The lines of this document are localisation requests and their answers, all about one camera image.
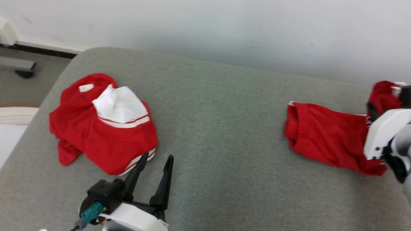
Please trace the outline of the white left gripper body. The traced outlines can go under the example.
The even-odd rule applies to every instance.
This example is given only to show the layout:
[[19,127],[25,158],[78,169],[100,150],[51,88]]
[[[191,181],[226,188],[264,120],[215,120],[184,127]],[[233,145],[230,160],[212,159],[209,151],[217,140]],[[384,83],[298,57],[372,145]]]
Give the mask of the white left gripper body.
[[105,218],[102,231],[168,231],[168,224],[134,205],[122,203]]

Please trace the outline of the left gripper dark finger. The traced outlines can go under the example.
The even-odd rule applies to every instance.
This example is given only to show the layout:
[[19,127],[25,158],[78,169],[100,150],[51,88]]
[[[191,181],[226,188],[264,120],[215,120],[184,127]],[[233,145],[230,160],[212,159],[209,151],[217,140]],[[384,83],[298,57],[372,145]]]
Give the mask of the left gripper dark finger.
[[163,176],[158,185],[156,193],[151,197],[149,204],[161,211],[165,211],[168,207],[168,201],[170,196],[170,187],[172,182],[174,166],[174,156],[169,155],[167,161],[163,167]]
[[138,160],[135,167],[130,171],[127,178],[125,179],[124,182],[125,182],[126,189],[125,189],[123,201],[125,202],[133,201],[133,198],[134,198],[133,191],[137,185],[139,175],[141,174],[141,172],[146,166],[148,158],[149,158],[149,153],[148,152],[144,153]]

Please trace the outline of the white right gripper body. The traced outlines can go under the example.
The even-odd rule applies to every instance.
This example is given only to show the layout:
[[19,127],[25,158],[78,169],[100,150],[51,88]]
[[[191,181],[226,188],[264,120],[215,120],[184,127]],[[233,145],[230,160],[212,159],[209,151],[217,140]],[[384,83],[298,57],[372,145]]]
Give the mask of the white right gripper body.
[[411,124],[411,109],[391,109],[379,116],[369,127],[364,155],[367,160],[379,159],[389,141]]

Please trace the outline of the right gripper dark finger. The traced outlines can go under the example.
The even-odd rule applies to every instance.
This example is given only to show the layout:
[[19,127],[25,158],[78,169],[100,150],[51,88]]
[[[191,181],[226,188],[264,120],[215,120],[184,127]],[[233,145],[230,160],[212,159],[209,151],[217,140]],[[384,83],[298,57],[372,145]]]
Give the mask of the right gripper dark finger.
[[374,122],[380,116],[380,113],[376,110],[374,104],[367,102],[367,122]]

